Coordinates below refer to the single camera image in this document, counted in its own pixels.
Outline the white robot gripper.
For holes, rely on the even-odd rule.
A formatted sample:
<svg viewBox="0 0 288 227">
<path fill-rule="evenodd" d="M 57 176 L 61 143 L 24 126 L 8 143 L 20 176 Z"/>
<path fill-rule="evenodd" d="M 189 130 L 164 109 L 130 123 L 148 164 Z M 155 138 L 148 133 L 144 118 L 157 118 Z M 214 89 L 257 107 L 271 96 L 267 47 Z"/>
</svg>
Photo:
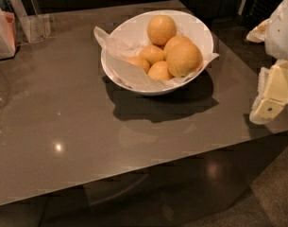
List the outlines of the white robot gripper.
<svg viewBox="0 0 288 227">
<path fill-rule="evenodd" d="M 262 68 L 249 120 L 257 125 L 274 120 L 288 104 L 288 0 L 282 0 L 269 19 L 250 30 L 246 39 L 264 43 L 265 51 L 277 62 Z"/>
</svg>

